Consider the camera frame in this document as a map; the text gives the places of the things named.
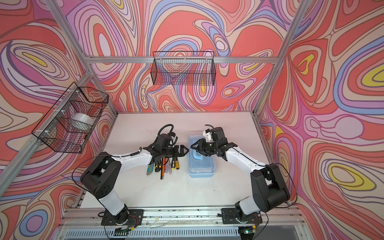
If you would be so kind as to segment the orange black screwdriver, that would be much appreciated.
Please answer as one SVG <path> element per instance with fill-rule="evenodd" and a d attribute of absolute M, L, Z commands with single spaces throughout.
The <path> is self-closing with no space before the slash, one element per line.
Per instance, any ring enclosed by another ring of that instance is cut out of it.
<path fill-rule="evenodd" d="M 161 167 L 161 178 L 160 178 L 161 180 L 164 179 L 166 164 L 167 164 L 167 159 L 163 158 L 162 167 Z"/>

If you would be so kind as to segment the blue plastic tool box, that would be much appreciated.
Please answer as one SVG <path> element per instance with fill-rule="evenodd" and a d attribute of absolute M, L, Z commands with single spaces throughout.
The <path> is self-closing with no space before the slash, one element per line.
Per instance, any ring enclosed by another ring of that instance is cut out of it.
<path fill-rule="evenodd" d="M 202 133 L 192 132 L 188 138 L 189 152 L 188 167 L 191 178 L 211 178 L 216 171 L 216 161 L 214 157 L 206 157 L 192 149 L 191 145 L 202 139 Z"/>

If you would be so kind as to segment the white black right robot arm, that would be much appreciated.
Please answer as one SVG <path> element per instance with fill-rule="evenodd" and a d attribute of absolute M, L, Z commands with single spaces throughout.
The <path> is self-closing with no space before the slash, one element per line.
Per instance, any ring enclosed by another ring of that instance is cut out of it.
<path fill-rule="evenodd" d="M 244 153 L 237 144 L 229 142 L 221 127 L 207 129 L 203 137 L 191 145 L 197 153 L 216 155 L 250 175 L 252 194 L 235 203 L 232 217 L 241 223 L 260 212 L 268 212 L 291 199 L 281 170 L 276 164 L 264 164 Z"/>

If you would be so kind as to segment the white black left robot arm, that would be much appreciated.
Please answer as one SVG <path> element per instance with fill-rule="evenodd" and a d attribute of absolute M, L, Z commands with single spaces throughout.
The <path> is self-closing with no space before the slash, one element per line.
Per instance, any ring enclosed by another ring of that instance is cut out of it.
<path fill-rule="evenodd" d="M 111 218 L 115 225 L 125 225 L 130 218 L 130 212 L 115 190 L 115 183 L 120 173 L 140 166 L 166 163 L 163 160 L 176 160 L 184 157 L 189 149 L 184 145 L 176 145 L 174 134 L 160 134 L 149 146 L 134 153 L 113 156 L 102 152 L 93 160 L 80 181 L 105 208 L 105 217 Z"/>

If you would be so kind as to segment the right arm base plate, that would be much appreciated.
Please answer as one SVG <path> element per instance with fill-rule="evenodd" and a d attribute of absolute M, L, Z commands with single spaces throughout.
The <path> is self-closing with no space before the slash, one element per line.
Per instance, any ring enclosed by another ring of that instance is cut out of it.
<path fill-rule="evenodd" d="M 263 222 L 260 213 L 245 215 L 237 208 L 222 208 L 218 217 L 222 218 L 223 224 L 253 224 L 258 226 Z"/>

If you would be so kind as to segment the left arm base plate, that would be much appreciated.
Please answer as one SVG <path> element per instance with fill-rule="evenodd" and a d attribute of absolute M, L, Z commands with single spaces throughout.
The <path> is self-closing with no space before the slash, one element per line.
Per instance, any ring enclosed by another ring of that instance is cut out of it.
<path fill-rule="evenodd" d="M 137 227 L 142 224 L 144 217 L 143 209 L 128 209 L 113 216 L 108 210 L 102 216 L 102 226 L 131 226 Z"/>

